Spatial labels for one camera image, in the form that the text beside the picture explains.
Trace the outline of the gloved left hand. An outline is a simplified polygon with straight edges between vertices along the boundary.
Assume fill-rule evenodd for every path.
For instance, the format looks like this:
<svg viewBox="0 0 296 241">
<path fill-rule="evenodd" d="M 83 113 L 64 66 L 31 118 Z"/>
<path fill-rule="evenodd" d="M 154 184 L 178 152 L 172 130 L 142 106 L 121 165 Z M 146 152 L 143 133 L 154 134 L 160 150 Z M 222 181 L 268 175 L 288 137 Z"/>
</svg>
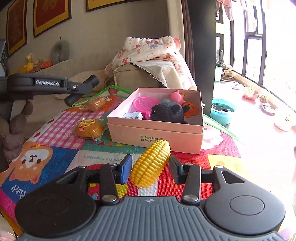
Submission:
<svg viewBox="0 0 296 241">
<path fill-rule="evenodd" d="M 10 122 L 1 118 L 1 172 L 9 168 L 10 163 L 22 152 L 25 143 L 24 131 L 27 116 L 33 112 L 33 104 L 26 101 L 22 111 Z"/>
</svg>

